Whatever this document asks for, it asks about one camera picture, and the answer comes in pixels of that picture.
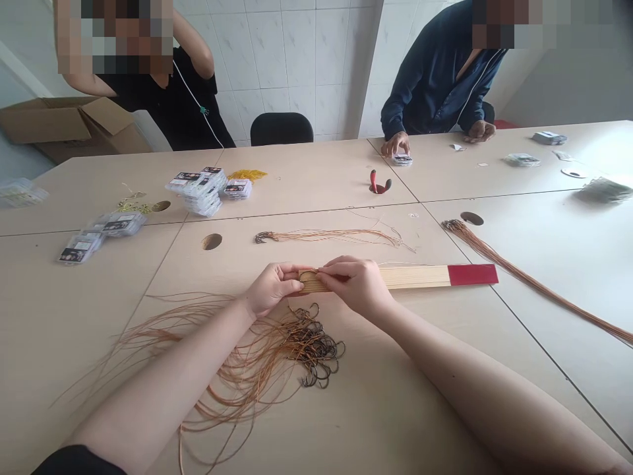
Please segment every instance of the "beige table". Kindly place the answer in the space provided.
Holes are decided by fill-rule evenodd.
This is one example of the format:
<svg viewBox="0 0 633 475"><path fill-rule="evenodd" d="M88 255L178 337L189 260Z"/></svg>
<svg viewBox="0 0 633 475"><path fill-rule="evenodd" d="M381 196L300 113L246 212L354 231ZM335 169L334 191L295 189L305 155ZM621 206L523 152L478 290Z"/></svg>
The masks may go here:
<svg viewBox="0 0 633 475"><path fill-rule="evenodd" d="M218 167L226 174L257 169L268 175L253 185L251 199L223 202L211 219L265 216L362 206L414 203L415 197L366 140L273 145L225 150ZM393 182L383 195L369 191L369 174ZM187 221L206 220L191 214Z"/></svg>
<svg viewBox="0 0 633 475"><path fill-rule="evenodd" d="M149 214L147 224L183 222L184 201L165 184L179 172L215 166L221 154L199 150L73 158L35 180L50 194L42 204L0 209L0 236L79 230L116 211L118 202L130 196L129 189L147 193L142 203L171 202L168 209Z"/></svg>
<svg viewBox="0 0 633 475"><path fill-rule="evenodd" d="M569 141L548 146L530 139L536 132L551 129L567 135ZM465 143L462 133L416 135L410 137L413 165L393 168L422 202L579 189L604 173L633 173L626 159L632 133L633 122L621 121L500 130L483 144ZM384 141L370 142L380 150ZM453 143L467 150L456 152L450 147ZM553 150L565 151L578 162L559 160ZM528 153L540 159L541 166L508 165L502 159L511 153ZM564 175L563 168L581 170L588 177Z"/></svg>
<svg viewBox="0 0 633 475"><path fill-rule="evenodd" d="M125 328L181 224L110 239L83 265L55 257L72 233L0 237L0 471L31 473L86 415L88 374Z"/></svg>
<svg viewBox="0 0 633 475"><path fill-rule="evenodd" d="M354 212L368 218L349 210L335 210L186 223L147 294L205 291L237 295L270 261L289 260L318 266L345 253L380 263L466 262L419 204ZM263 230L374 225L385 232L389 231L386 226L395 227L417 252L340 240L253 242L253 236ZM211 233L222 235L223 242L214 250L204 251L200 243ZM395 297L434 324L526 376L571 409L620 453L627 454L490 287L398 291ZM301 389L291 400L262 415L245 448L217 467L219 474L248 473L254 467L265 473L305 474L498 473L452 409L392 340L332 294L305 296L293 299L291 304L308 307L313 302L321 308L319 319L326 332L346 343L347 352L341 359L339 373L332 376L326 390ZM144 298L130 326L178 305L181 304ZM109 367L127 356L120 354ZM300 375L293 373L287 392L296 388ZM105 397L122 379L107 385L99 397ZM213 459L229 429L222 427L188 440L196 453ZM240 428L229 452L238 446L247 429ZM150 472L177 472L176 448L174 439ZM203 472L199 468L196 471L186 455L185 467L192 473Z"/></svg>
<svg viewBox="0 0 633 475"><path fill-rule="evenodd" d="M571 192L445 201L425 206L437 221L471 211L477 236L559 295L633 331L633 202L591 205ZM474 263L483 262L455 238ZM579 391L633 447L633 349L500 274L495 291Z"/></svg>

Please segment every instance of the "navy jacket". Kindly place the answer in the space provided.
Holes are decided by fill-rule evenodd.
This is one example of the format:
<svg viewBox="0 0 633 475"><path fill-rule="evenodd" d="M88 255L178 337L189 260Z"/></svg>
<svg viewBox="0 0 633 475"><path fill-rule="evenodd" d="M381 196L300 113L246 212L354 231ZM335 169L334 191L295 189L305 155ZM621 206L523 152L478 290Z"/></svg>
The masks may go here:
<svg viewBox="0 0 633 475"><path fill-rule="evenodd" d="M385 140L401 131L410 135L448 132L458 122L469 131L483 119L483 97L507 49L484 49L455 81L472 52L472 9L472 0L451 5L418 35L382 108Z"/></svg>

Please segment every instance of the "hand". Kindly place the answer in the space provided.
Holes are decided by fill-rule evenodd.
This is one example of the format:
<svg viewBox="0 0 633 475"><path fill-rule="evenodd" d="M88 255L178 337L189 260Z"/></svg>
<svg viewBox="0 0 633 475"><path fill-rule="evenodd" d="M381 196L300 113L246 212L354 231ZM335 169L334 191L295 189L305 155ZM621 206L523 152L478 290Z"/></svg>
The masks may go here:
<svg viewBox="0 0 633 475"><path fill-rule="evenodd" d="M489 141L493 135L497 132L497 128L486 121L477 121L471 127L468 135L464 137L464 140L468 143L481 143Z"/></svg>
<svg viewBox="0 0 633 475"><path fill-rule="evenodd" d="M298 271L302 269L311 267L291 263L268 264L242 296L253 317L267 316L282 298L300 292L303 284L298 281Z"/></svg>
<svg viewBox="0 0 633 475"><path fill-rule="evenodd" d="M396 303L374 261L337 257L320 267L316 278L369 321L374 321Z"/></svg>
<svg viewBox="0 0 633 475"><path fill-rule="evenodd" d="M385 158L393 158L398 153L398 147L404 149L409 154L409 136L406 132L398 132L388 142L382 144L380 153Z"/></svg>

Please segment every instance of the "cardboard box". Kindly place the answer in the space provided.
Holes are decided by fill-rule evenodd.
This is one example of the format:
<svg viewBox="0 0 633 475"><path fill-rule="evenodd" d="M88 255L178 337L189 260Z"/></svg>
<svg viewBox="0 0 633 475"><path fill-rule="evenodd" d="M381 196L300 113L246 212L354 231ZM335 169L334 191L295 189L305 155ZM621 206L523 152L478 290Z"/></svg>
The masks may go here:
<svg viewBox="0 0 633 475"><path fill-rule="evenodd" d="M33 144L56 164L152 151L132 115L108 98L33 99L1 109L0 127L11 142Z"/></svg>

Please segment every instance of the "wall tile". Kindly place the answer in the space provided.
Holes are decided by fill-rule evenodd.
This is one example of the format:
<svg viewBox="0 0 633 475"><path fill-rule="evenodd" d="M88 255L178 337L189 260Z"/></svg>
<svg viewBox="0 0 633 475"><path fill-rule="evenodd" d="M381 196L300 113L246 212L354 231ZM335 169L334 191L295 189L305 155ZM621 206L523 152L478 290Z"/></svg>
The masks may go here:
<svg viewBox="0 0 633 475"><path fill-rule="evenodd" d="M290 95L290 112L299 112L303 114L315 127L315 87L302 86L288 89Z"/></svg>
<svg viewBox="0 0 633 475"><path fill-rule="evenodd" d="M244 0L246 11L279 11L279 0Z"/></svg>
<svg viewBox="0 0 633 475"><path fill-rule="evenodd" d="M237 110L242 119L246 138L251 139L251 125L253 121L264 113L264 103L262 102L262 92L256 90L235 91L235 102L237 102Z"/></svg>
<svg viewBox="0 0 633 475"><path fill-rule="evenodd" d="M218 37L216 36L216 31L213 28L211 15L187 15L185 18L189 23L191 23L191 26L193 26L196 31L200 33L200 36L204 38L204 41L209 45L209 48L213 53L213 60L216 66L216 82L218 83L218 90L231 90L229 74L226 72L224 57L222 56L220 43L218 43Z"/></svg>
<svg viewBox="0 0 633 475"><path fill-rule="evenodd" d="M288 86L315 84L315 25L312 11L282 12Z"/></svg>
<svg viewBox="0 0 633 475"><path fill-rule="evenodd" d="M348 82L364 84L367 80L372 54L371 26L373 19L373 8L349 10L343 84Z"/></svg>
<svg viewBox="0 0 633 475"><path fill-rule="evenodd" d="M265 112L290 112L288 88L262 89Z"/></svg>
<svg viewBox="0 0 633 475"><path fill-rule="evenodd" d="M357 84L341 86L341 108L338 114L338 133L357 134L363 114L365 89Z"/></svg>
<svg viewBox="0 0 633 475"><path fill-rule="evenodd" d="M206 0L173 0L173 7L181 15L208 15Z"/></svg>
<svg viewBox="0 0 633 475"><path fill-rule="evenodd" d="M316 96L315 134L336 134L341 107L341 85L317 86Z"/></svg>
<svg viewBox="0 0 633 475"><path fill-rule="evenodd" d="M407 46L416 8L416 3L383 6L369 84L394 82Z"/></svg>
<svg viewBox="0 0 633 475"><path fill-rule="evenodd" d="M349 9L316 13L316 85L341 84Z"/></svg>
<svg viewBox="0 0 633 475"><path fill-rule="evenodd" d="M248 19L260 87L287 87L281 12L249 13Z"/></svg>
<svg viewBox="0 0 633 475"><path fill-rule="evenodd" d="M246 134L244 133L244 127L242 126L242 120L239 118L239 112L237 111L237 104L235 103L235 96L233 92L219 92L216 95L218 101L218 107L220 109L220 115L224 120L229 134L234 141L245 140Z"/></svg>
<svg viewBox="0 0 633 475"><path fill-rule="evenodd" d="M317 9L349 8L349 0L316 0Z"/></svg>
<svg viewBox="0 0 633 475"><path fill-rule="evenodd" d="M242 13L246 11L244 8L244 0L206 0L209 11L214 13Z"/></svg>
<svg viewBox="0 0 633 475"><path fill-rule="evenodd" d="M315 135L315 142L334 142L335 140L336 134Z"/></svg>
<svg viewBox="0 0 633 475"><path fill-rule="evenodd" d="M365 107L363 108L359 137L382 136L380 111L390 94L390 84L376 84L367 87L367 96L365 97Z"/></svg>
<svg viewBox="0 0 633 475"><path fill-rule="evenodd" d="M417 10L415 11L415 16L413 18L413 24L411 25L411 32L409 33L409 40L407 41L407 46L404 50L404 54L402 57L404 58L411 45L422 31L422 28L430 22L435 15L441 12L450 4L447 1L424 1L420 2L417 6Z"/></svg>
<svg viewBox="0 0 633 475"><path fill-rule="evenodd" d="M314 10L315 0L282 0L282 10Z"/></svg>
<svg viewBox="0 0 633 475"><path fill-rule="evenodd" d="M233 90L259 89L246 14L212 15L211 18Z"/></svg>

